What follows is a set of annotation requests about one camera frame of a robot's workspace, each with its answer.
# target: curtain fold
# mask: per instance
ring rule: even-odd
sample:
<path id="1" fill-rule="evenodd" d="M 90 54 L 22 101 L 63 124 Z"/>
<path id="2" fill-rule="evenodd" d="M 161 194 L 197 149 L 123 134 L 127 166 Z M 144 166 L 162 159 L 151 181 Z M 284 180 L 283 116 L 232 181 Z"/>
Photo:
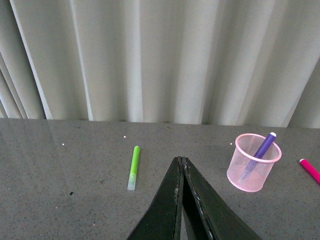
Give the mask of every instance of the curtain fold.
<path id="1" fill-rule="evenodd" d="M 0 117 L 319 128 L 319 12 L 317 0 L 4 0 Z"/>

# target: pen holder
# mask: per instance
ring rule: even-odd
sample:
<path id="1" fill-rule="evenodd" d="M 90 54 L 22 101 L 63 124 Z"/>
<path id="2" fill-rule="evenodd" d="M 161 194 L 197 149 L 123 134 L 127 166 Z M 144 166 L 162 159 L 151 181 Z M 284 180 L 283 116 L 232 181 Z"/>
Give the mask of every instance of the pen holder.
<path id="1" fill-rule="evenodd" d="M 274 142 L 262 159 L 253 157 L 266 138 L 245 133 L 235 140 L 235 150 L 226 175 L 238 189 L 246 192 L 257 192 L 264 183 L 276 161 L 281 158 L 281 150 Z"/>

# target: black object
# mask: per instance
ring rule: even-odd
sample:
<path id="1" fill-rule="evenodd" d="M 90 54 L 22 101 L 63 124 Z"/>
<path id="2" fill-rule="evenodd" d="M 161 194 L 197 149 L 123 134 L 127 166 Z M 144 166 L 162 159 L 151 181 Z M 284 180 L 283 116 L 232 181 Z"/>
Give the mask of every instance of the black object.
<path id="1" fill-rule="evenodd" d="M 182 205 L 188 239 L 261 240 L 188 158 L 175 157 L 128 240 L 179 240 Z"/>

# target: green marker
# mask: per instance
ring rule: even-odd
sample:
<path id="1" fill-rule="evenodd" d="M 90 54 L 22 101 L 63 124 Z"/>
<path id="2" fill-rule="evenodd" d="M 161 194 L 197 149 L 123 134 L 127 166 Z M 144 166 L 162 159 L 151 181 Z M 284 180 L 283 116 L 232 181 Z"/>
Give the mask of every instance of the green marker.
<path id="1" fill-rule="evenodd" d="M 128 182 L 128 190 L 130 191 L 133 191 L 136 189 L 139 154 L 140 154 L 140 147 L 135 146 L 133 149 L 130 176 L 129 176 L 129 182 Z"/>

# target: pink marker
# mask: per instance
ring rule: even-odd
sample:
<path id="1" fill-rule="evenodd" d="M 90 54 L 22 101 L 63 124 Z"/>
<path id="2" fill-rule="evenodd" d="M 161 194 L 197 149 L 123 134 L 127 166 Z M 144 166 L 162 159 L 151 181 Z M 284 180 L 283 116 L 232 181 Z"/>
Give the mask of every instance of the pink marker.
<path id="1" fill-rule="evenodd" d="M 320 184 L 320 173 L 306 160 L 301 159 L 300 164 Z"/>

